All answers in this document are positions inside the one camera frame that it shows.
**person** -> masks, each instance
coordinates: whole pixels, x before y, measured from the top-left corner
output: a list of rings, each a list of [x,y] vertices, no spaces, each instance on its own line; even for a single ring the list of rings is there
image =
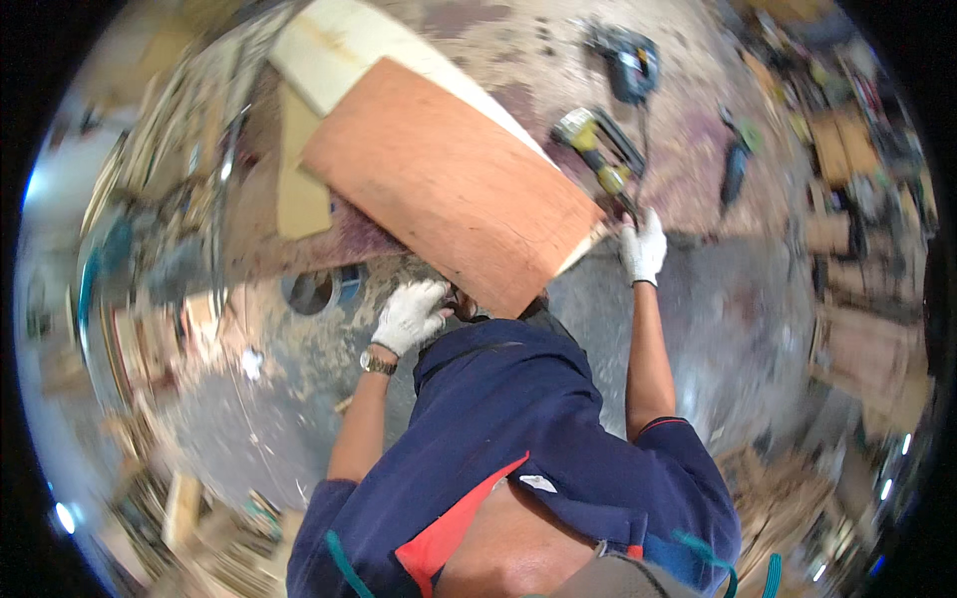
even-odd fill
[[[389,376],[453,313],[436,308],[448,283],[402,285],[295,540],[289,596],[714,593],[741,528],[714,461],[675,414],[657,308],[667,242],[653,210],[644,220],[638,232],[626,216],[620,234],[634,289],[627,440],[600,426],[585,353],[540,309],[424,349],[409,428],[383,454]]]

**workshop floor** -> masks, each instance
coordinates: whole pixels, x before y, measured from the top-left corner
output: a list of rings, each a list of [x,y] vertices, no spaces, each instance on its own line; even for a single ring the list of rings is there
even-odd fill
[[[548,291],[552,312],[588,352],[605,398],[602,424],[620,436],[632,298],[616,250],[608,239]],[[713,453],[762,435],[783,447],[810,421],[802,407],[812,330],[806,272],[775,240],[670,249],[659,301],[678,412]],[[277,280],[234,291],[222,351],[182,372],[181,400],[162,416],[170,463],[229,501],[255,488],[280,506],[304,506],[323,478],[341,422],[333,408],[354,388],[378,310],[397,283],[428,276],[434,271],[415,257],[374,260],[358,297],[313,317],[286,305]],[[247,346],[265,358],[257,381],[239,364]],[[389,387],[387,446],[412,411],[414,364],[411,352]]]

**workbench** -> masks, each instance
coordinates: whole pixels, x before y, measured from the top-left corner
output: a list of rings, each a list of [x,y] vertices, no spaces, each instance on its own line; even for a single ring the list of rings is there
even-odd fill
[[[554,123],[578,106],[601,106],[641,149],[637,109],[612,96],[604,62],[582,45],[586,19],[620,25],[658,46],[660,78],[651,95],[648,169],[638,203],[654,207],[666,232],[704,237],[784,234],[790,202],[805,186],[792,172],[796,141],[780,108],[737,55],[734,38],[697,0],[494,0],[370,3],[429,40],[472,77],[532,136],[555,164],[592,197],[593,173],[570,149],[549,139]],[[231,192],[224,264],[230,283],[366,261],[406,249],[332,193],[333,227],[299,241],[276,235],[275,189],[281,130],[277,88],[267,66],[259,77],[241,145],[258,162]],[[718,103],[763,137],[750,158],[741,196],[721,218],[719,189],[732,133]]]

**white work glove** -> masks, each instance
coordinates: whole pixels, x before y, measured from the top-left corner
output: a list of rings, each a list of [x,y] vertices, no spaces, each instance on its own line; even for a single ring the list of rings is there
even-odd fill
[[[452,315],[451,309],[435,309],[449,287],[448,282],[438,280],[399,285],[379,314],[379,327],[372,335],[372,342],[402,357],[415,344],[430,338]]]
[[[661,220],[655,210],[645,208],[645,225],[641,232],[634,229],[634,220],[625,212],[621,229],[621,263],[631,277],[632,284],[647,280],[657,287],[655,275],[661,272],[664,255],[668,252],[668,241],[661,230]]]

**wristwatch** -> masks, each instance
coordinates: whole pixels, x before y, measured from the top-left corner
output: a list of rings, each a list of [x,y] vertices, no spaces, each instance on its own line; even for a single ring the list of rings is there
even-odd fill
[[[376,372],[391,376],[395,373],[395,364],[387,364],[375,355],[372,355],[372,347],[366,347],[366,350],[359,356],[359,365],[365,371]]]

